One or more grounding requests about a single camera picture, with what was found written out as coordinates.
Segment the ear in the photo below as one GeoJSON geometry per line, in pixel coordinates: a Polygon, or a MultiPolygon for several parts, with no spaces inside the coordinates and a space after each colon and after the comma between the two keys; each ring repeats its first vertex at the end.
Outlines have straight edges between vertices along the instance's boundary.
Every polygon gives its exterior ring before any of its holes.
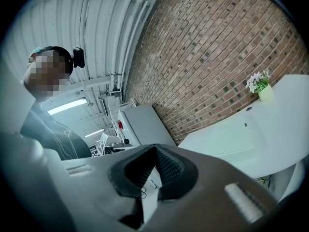
{"type": "Polygon", "coordinates": [[[35,60],[36,57],[37,57],[37,54],[35,52],[31,53],[31,55],[28,58],[28,63],[29,64],[32,63],[35,60]]]}

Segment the brick wall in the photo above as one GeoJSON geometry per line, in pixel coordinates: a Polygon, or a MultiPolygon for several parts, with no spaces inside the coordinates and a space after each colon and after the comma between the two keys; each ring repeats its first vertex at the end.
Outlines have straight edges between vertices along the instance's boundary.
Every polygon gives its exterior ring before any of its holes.
{"type": "Polygon", "coordinates": [[[255,101],[246,80],[268,69],[309,74],[307,49],[270,0],[161,0],[136,50],[125,97],[151,103],[179,144],[255,101]]]}

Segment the ceiling light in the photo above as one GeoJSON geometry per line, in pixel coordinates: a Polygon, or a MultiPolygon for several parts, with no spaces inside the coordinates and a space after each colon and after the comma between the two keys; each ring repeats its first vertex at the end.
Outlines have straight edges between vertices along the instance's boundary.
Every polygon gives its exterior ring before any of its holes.
{"type": "Polygon", "coordinates": [[[72,101],[68,104],[65,104],[65,105],[62,105],[62,106],[59,106],[59,107],[56,107],[52,110],[49,110],[47,111],[50,115],[53,115],[53,114],[56,114],[56,113],[59,113],[61,111],[64,111],[64,110],[67,110],[69,108],[72,108],[72,107],[75,107],[75,106],[79,106],[79,105],[83,105],[83,104],[86,104],[87,103],[87,100],[85,98],[82,98],[82,99],[79,99],[77,101],[72,101]]]}
{"type": "Polygon", "coordinates": [[[85,136],[85,137],[89,137],[89,136],[91,136],[91,135],[93,135],[93,134],[96,134],[96,133],[98,133],[98,132],[100,132],[100,131],[103,131],[104,129],[100,129],[100,130],[98,130],[98,131],[95,131],[95,132],[93,132],[93,133],[91,133],[91,134],[89,134],[89,135],[87,135],[87,136],[85,136]]]}

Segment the person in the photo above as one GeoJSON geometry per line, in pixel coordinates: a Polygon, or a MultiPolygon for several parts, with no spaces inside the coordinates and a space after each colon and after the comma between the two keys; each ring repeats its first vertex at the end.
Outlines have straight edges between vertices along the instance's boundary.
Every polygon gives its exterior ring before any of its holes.
{"type": "Polygon", "coordinates": [[[58,152],[61,160],[91,157],[87,143],[70,128],[56,121],[42,109],[42,102],[52,97],[73,71],[73,58],[59,46],[38,47],[28,59],[22,83],[36,98],[21,134],[36,139],[43,148],[58,152]]]}

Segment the white desk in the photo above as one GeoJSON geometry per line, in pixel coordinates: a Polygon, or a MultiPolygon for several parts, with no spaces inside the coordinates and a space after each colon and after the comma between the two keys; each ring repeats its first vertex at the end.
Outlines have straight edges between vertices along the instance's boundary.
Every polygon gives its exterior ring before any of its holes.
{"type": "Polygon", "coordinates": [[[273,100],[257,100],[179,147],[224,159],[252,178],[296,164],[309,154],[309,76],[285,75],[273,89],[273,100]]]}

